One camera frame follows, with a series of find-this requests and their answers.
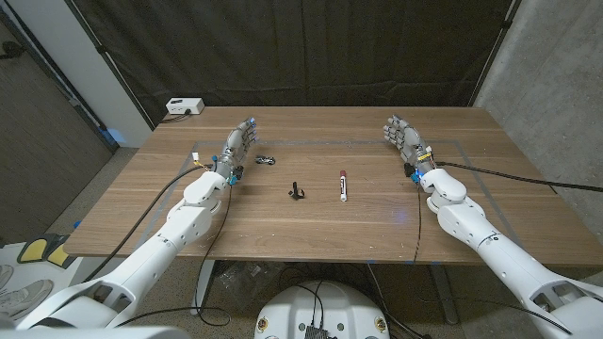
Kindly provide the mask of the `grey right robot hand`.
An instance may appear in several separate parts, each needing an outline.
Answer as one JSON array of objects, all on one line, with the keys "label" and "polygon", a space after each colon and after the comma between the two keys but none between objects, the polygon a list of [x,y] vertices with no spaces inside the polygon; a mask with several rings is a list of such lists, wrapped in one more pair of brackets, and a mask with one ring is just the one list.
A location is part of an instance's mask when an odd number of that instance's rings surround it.
[{"label": "grey right robot hand", "polygon": [[431,146],[409,122],[393,115],[387,119],[383,134],[399,150],[404,173],[414,183],[418,184],[427,172],[436,168]]}]

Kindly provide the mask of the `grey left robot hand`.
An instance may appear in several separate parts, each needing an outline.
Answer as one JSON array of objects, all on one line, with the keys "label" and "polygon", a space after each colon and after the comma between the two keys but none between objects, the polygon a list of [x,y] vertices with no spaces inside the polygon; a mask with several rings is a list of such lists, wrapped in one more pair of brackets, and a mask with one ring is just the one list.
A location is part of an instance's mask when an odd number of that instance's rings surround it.
[{"label": "grey left robot hand", "polygon": [[247,153],[256,141],[255,118],[249,117],[236,126],[226,138],[214,171],[225,178],[229,185],[240,180]]}]

